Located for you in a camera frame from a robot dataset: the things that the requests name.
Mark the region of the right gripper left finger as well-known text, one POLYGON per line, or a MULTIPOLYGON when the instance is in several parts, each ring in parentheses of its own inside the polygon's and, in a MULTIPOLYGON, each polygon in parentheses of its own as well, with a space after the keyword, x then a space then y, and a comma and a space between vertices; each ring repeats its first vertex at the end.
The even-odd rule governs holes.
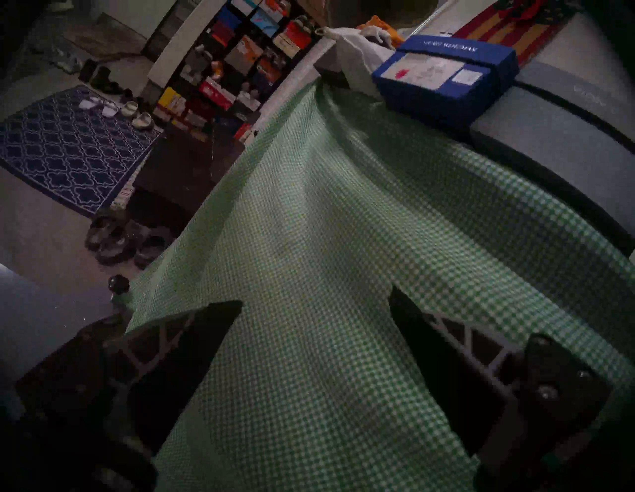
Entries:
POLYGON ((114 314, 35 365, 17 393, 51 425, 130 433, 156 454, 242 310, 241 300, 213 302, 127 333, 127 318, 114 314))

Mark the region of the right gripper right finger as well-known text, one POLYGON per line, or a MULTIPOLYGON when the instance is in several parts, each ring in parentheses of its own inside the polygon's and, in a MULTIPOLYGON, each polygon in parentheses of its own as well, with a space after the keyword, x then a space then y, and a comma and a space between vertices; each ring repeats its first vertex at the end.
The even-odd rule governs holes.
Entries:
POLYGON ((419 308, 397 286, 394 324, 468 455, 541 457, 590 426, 612 385, 546 333, 519 346, 498 331, 419 308))

